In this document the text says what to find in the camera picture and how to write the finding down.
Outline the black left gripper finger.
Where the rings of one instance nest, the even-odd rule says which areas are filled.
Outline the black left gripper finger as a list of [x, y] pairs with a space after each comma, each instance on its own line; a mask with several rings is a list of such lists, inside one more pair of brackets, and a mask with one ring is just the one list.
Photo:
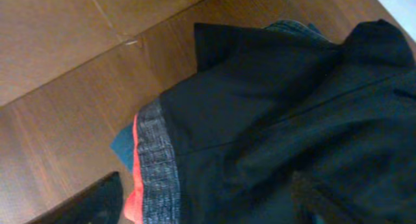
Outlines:
[[117, 224], [124, 203], [120, 174], [113, 171], [30, 224]]

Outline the black pants with red waistband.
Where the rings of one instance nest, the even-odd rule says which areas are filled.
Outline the black pants with red waistband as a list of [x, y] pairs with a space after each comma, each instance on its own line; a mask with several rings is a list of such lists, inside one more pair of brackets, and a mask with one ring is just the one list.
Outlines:
[[415, 59], [397, 27], [334, 44], [296, 21], [197, 23], [194, 39], [197, 72], [133, 119], [127, 219], [294, 223], [296, 180], [317, 179], [325, 222], [415, 222]]

